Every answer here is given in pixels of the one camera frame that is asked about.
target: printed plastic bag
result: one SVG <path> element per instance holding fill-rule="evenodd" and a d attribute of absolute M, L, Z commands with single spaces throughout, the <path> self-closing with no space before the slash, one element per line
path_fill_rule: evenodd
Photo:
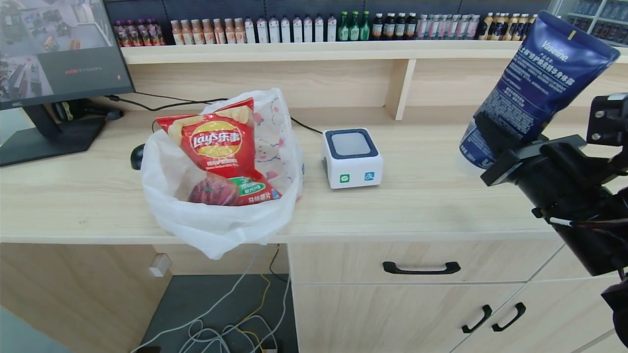
<path fill-rule="evenodd" d="M 238 207 L 187 202 L 205 172 L 163 130 L 152 134 L 144 146 L 142 186 L 157 223 L 211 259 L 243 243 L 266 244 L 290 221 L 303 190 L 303 153 L 279 89 L 241 94 L 207 106 L 202 114 L 250 97 L 254 99 L 255 166 L 282 195 L 277 200 Z"/>

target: counter top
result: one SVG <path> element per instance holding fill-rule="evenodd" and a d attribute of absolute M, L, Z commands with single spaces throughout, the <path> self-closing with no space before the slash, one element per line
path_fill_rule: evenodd
<path fill-rule="evenodd" d="M 512 185 L 487 188 L 455 167 L 473 107 L 424 107 L 394 122 L 382 108 L 292 109 L 318 129 L 365 126 L 384 157 L 382 185 L 333 191 L 320 163 L 321 137 L 294 127 L 306 174 L 293 221 L 271 242 L 480 240 L 554 237 Z M 161 230 L 143 197 L 129 154 L 159 113 L 129 112 L 108 122 L 85 153 L 0 170 L 0 241 L 64 244 L 178 244 Z M 551 138 L 586 125 L 552 124 Z M 588 146 L 611 156 L 615 149 Z M 613 191 L 619 189 L 616 180 Z"/>

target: drawer handle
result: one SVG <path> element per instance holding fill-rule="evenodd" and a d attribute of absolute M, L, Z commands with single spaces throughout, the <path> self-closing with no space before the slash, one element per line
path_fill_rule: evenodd
<path fill-rule="evenodd" d="M 445 269 L 441 271 L 406 271 L 399 269 L 397 264 L 392 261 L 384 261 L 382 265 L 384 271 L 392 274 L 453 274 L 460 271 L 460 265 L 456 261 L 445 263 Z"/>
<path fill-rule="evenodd" d="M 498 323 L 494 323 L 493 326 L 491 326 L 493 328 L 493 331 L 502 332 L 503 330 L 510 327 L 510 325 L 514 324 L 515 321 L 519 320 L 519 318 L 526 313 L 526 306 L 523 305 L 523 303 L 517 303 L 514 307 L 517 309 L 517 315 L 504 327 L 500 327 Z"/>
<path fill-rule="evenodd" d="M 472 328 L 469 328 L 469 326 L 464 325 L 462 327 L 462 332 L 466 334 L 470 334 L 471 332 L 477 330 L 477 328 L 480 327 L 480 325 L 482 325 L 486 320 L 489 319 L 491 315 L 493 315 L 493 309 L 491 309 L 490 305 L 488 304 L 484 305 L 482 307 L 482 310 L 484 311 L 484 317 L 480 320 L 480 322 L 476 323 L 475 326 L 473 326 Z"/>

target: computer monitor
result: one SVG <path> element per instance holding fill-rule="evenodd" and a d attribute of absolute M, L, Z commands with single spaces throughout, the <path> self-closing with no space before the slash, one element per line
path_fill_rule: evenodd
<path fill-rule="evenodd" d="M 0 0 L 0 110 L 23 108 L 35 125 L 0 146 L 0 166 L 86 151 L 104 127 L 57 124 L 44 104 L 130 92 L 102 0 Z"/>

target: red chip bag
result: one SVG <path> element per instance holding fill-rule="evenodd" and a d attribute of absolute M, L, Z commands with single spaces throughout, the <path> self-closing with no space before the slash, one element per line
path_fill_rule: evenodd
<path fill-rule="evenodd" d="M 211 114 L 165 116 L 156 121 L 207 172 L 188 201 L 242 206 L 281 197 L 255 169 L 253 98 Z"/>

